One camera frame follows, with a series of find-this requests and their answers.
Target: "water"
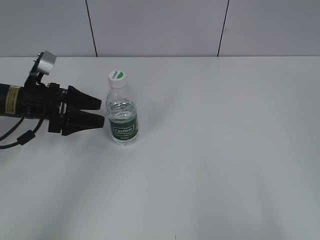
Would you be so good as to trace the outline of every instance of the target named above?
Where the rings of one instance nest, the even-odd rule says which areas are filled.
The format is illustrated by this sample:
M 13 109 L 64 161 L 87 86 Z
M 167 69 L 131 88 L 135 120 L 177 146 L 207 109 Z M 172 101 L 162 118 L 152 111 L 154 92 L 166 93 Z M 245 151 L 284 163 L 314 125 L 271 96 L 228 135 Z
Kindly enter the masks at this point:
M 114 142 L 122 146 L 127 146 L 133 144 L 137 140 L 139 135 L 138 121 L 135 121 L 137 119 L 137 107 L 132 101 L 123 99 L 117 100 L 115 102 L 110 102 L 107 105 L 107 115 L 110 121 L 112 138 Z M 116 138 L 114 134 L 117 133 L 113 132 L 112 130 L 115 129 L 114 127 L 116 128 L 116 131 L 119 131 L 118 129 L 125 129 L 125 131 L 130 132 L 130 136 L 127 136 L 125 133 L 118 134 L 118 136 L 120 136 L 121 138 L 130 139 L 121 140 Z

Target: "white tabletop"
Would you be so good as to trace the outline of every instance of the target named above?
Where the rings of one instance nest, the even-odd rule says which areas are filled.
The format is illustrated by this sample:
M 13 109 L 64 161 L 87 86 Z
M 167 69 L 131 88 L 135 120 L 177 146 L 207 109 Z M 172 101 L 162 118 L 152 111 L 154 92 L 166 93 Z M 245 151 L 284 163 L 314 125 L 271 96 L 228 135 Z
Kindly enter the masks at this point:
M 32 64 L 0 58 L 0 82 L 23 86 Z M 139 140 L 44 124 L 1 151 L 1 240 L 319 239 L 320 57 L 58 58 L 45 82 L 104 102 L 116 69 Z

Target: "plastic water bottle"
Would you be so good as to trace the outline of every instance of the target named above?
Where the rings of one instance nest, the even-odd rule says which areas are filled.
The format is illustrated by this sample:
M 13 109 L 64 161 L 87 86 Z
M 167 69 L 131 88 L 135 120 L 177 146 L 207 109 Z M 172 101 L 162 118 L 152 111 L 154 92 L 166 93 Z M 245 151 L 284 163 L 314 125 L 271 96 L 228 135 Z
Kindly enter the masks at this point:
M 127 82 L 123 71 L 109 74 L 110 90 L 106 98 L 106 111 L 114 142 L 127 146 L 139 135 L 137 107 L 129 100 Z

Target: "white bottle cap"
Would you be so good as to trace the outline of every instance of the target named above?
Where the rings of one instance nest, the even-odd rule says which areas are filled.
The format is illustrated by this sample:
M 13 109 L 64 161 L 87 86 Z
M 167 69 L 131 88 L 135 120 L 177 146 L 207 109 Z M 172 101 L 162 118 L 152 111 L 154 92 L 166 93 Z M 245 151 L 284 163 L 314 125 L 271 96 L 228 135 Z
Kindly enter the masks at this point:
M 109 74 L 109 85 L 113 89 L 123 88 L 127 83 L 125 80 L 125 73 L 123 71 L 112 71 Z

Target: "robotic arm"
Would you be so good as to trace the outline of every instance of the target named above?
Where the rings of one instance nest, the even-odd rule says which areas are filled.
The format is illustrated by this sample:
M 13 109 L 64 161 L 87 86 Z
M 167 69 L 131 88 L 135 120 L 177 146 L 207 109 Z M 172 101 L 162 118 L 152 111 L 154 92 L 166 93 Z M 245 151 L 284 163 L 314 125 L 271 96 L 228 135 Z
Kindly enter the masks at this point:
M 39 53 L 24 87 L 0 83 L 0 116 L 21 118 L 12 129 L 0 136 L 0 141 L 15 131 L 24 119 L 39 119 L 34 130 L 27 131 L 12 144 L 0 145 L 0 149 L 26 144 L 36 136 L 44 120 L 49 121 L 49 133 L 61 133 L 62 136 L 104 126 L 103 116 L 81 111 L 99 110 L 101 100 L 73 86 L 63 89 L 57 83 L 46 86 L 41 82 L 42 77 L 51 72 L 56 58 L 48 51 Z

